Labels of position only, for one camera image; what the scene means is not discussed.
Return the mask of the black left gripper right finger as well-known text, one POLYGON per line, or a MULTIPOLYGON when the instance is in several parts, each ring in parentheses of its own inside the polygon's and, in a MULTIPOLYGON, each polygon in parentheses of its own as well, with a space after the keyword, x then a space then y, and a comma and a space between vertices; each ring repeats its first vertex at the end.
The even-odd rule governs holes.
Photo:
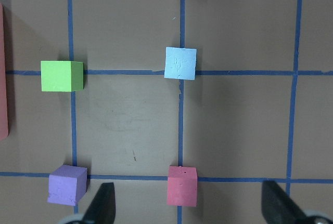
POLYGON ((272 180, 262 182, 261 211, 266 223, 312 223, 312 217, 272 180))

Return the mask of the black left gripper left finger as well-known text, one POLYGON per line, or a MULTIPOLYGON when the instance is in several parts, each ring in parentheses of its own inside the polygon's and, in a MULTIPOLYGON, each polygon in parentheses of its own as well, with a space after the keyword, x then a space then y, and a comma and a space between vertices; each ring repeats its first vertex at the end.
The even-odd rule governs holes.
POLYGON ((85 212, 82 223, 114 223, 115 218, 116 199, 114 183, 102 183, 85 212))

